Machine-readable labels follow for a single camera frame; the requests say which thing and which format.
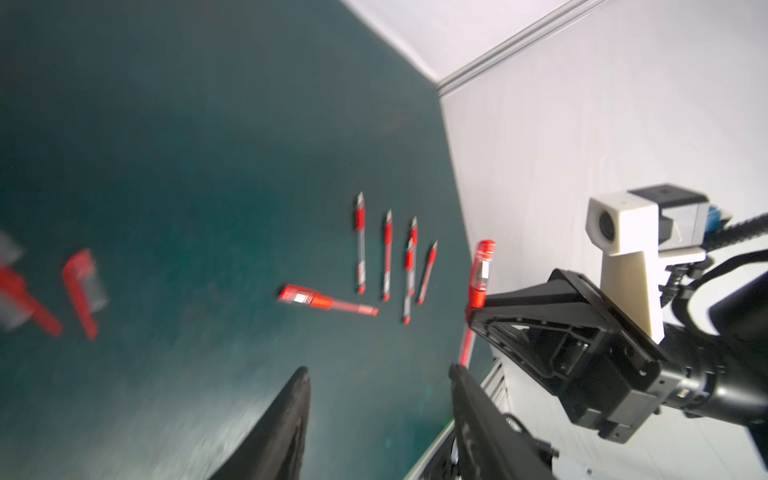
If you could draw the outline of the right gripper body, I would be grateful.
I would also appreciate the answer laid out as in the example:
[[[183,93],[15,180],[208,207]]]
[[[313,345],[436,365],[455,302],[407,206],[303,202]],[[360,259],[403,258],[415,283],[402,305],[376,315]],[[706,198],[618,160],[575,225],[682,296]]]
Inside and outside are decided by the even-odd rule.
[[[643,352],[618,341],[593,357],[558,394],[571,423],[625,443],[663,407],[689,419],[714,419],[746,428],[767,442],[767,377],[748,366],[720,337],[699,338],[680,327],[641,366]]]

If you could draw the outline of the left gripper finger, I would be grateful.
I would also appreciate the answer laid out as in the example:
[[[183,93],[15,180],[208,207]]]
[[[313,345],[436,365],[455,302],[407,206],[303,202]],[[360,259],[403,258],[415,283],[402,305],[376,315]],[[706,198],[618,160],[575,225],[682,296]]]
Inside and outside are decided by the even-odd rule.
[[[530,442],[512,429],[467,368],[453,364],[452,404],[463,479],[552,479]]]
[[[213,479],[297,479],[311,401],[309,371],[298,368]]]
[[[646,361],[657,344],[585,275],[552,271],[541,284],[493,294],[470,311],[468,326],[548,393],[563,395],[613,347],[635,347]]]

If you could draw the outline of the red pen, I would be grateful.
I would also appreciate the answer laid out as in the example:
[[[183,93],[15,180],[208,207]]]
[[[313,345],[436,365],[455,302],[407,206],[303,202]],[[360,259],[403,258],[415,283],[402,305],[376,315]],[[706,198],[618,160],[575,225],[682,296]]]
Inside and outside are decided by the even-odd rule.
[[[413,239],[408,240],[405,257],[405,296],[403,302],[403,324],[408,325],[411,320],[411,299],[413,295],[413,273],[414,273],[414,244]]]
[[[410,223],[409,230],[409,247],[407,251],[407,273],[408,273],[408,293],[410,296],[415,292],[415,260],[416,249],[418,246],[418,220],[414,216]]]
[[[423,278],[422,278],[422,283],[421,283],[421,287],[420,287],[420,290],[419,290],[419,295],[417,297],[417,304],[418,305],[422,305],[424,303],[424,301],[425,301],[425,298],[426,298],[426,295],[427,295],[427,292],[428,292],[429,281],[430,281],[430,278],[431,278],[432,270],[433,270],[433,267],[434,267],[434,264],[435,264],[435,260],[436,260],[436,256],[437,256],[437,251],[438,251],[438,242],[435,241],[431,245],[431,247],[429,249],[429,252],[428,252],[428,256],[427,256],[427,260],[426,260],[426,264],[425,264],[425,269],[424,269],[424,274],[423,274]]]
[[[357,233],[357,293],[363,295],[366,290],[366,255],[365,255],[365,200],[363,192],[356,198],[355,227]]]
[[[490,265],[494,256],[495,247],[495,241],[482,240],[477,244],[475,249],[468,286],[465,328],[459,353],[459,364],[464,367],[468,367],[470,364],[475,342],[475,333],[469,327],[470,317],[474,310],[483,308],[485,305],[490,277]]]
[[[392,234],[393,234],[393,214],[388,210],[384,222],[384,271],[382,300],[388,302],[391,295],[391,257],[392,257]]]

